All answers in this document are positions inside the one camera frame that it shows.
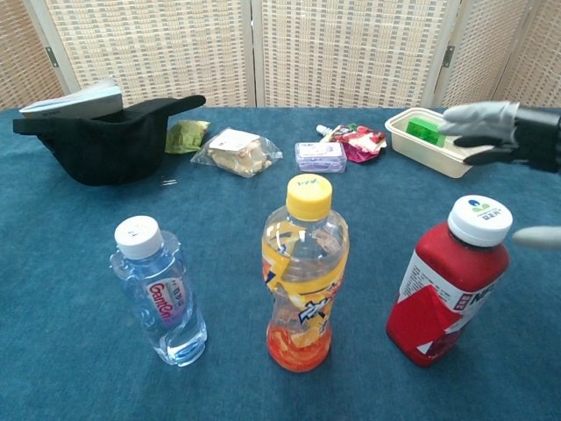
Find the yellow bottle cap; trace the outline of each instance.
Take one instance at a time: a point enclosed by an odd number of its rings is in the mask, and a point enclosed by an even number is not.
[[[319,221],[331,210],[331,183],[315,174],[300,174],[288,182],[288,213],[301,221]]]

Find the green object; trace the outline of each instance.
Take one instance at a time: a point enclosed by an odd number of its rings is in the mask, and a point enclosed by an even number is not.
[[[208,121],[180,120],[167,131],[166,153],[198,151],[208,127]]]
[[[435,146],[444,147],[446,136],[438,132],[438,125],[423,118],[411,118],[407,124],[406,132]]]

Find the book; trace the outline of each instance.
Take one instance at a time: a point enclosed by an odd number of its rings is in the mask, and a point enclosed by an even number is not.
[[[123,95],[109,78],[75,93],[28,105],[19,112],[26,118],[97,118],[123,109]]]

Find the blue tablecloth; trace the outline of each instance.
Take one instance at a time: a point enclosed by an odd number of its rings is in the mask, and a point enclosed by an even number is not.
[[[458,197],[503,202],[513,230],[561,224],[559,176],[521,166],[473,168],[455,180],[388,148],[328,175],[352,238],[330,355],[299,375],[268,356],[272,298],[259,240],[297,173],[294,143],[318,140],[317,124],[385,130],[398,112],[201,108],[169,124],[198,118],[211,122],[209,135],[228,126],[255,132],[285,158],[244,179],[167,156],[148,179],[101,188],[75,182],[37,139],[13,134],[16,111],[0,113],[0,419],[561,419],[559,253],[507,239],[508,272],[433,367],[407,360],[384,330],[416,241]],[[115,227],[138,214],[186,246],[209,328],[192,366],[158,358],[109,270]]]

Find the plastic container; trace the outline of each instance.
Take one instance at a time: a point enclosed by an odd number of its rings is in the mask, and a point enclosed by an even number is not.
[[[181,244],[150,217],[115,230],[110,266],[153,349],[170,365],[187,366],[204,351],[207,328],[190,288]]]
[[[444,146],[432,145],[426,140],[418,139],[406,132],[411,118],[422,118],[433,124],[444,122],[442,114],[424,108],[410,108],[390,118],[386,129],[391,133],[392,148],[410,159],[432,168],[452,178],[460,178],[472,166],[464,164],[464,159],[474,153],[490,149],[491,146],[463,148],[454,146],[458,137],[446,136]]]
[[[343,145],[330,143],[296,143],[298,168],[310,173],[343,173],[347,163]]]
[[[447,222],[421,237],[386,326],[413,362],[428,366],[443,358],[488,299],[508,267],[501,242],[512,221],[499,202],[464,196]]]
[[[274,296],[266,344],[290,371],[317,367],[330,350],[331,306],[349,253],[347,224],[330,208],[331,191],[320,175],[297,175],[286,206],[263,231],[263,277]]]

